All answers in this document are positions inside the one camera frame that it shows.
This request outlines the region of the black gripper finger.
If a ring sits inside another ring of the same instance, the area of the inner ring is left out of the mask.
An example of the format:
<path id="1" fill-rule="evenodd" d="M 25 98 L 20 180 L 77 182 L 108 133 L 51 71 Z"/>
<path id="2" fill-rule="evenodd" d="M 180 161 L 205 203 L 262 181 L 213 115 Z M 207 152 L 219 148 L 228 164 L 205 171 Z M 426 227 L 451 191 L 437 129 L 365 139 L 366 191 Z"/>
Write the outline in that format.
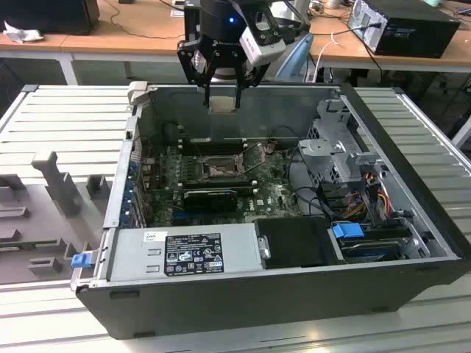
<path id="1" fill-rule="evenodd" d="M 185 77 L 190 84 L 195 84 L 199 88 L 204 89 L 203 105 L 209 107 L 210 101 L 210 82 L 214 75 L 213 63 L 205 66 L 202 72 L 199 72 L 194 65 L 194 58 L 202 43 L 202 39 L 198 40 L 181 40 L 177 44 L 177 56 L 184 71 Z"/>
<path id="2" fill-rule="evenodd" d="M 248 74 L 245 74 L 242 56 L 234 51 L 232 53 L 232 60 L 236 77 L 235 108 L 239 109 L 241 107 L 242 90 L 249 87 L 257 87 L 265 76 L 270 63 L 254 67 Z"/>

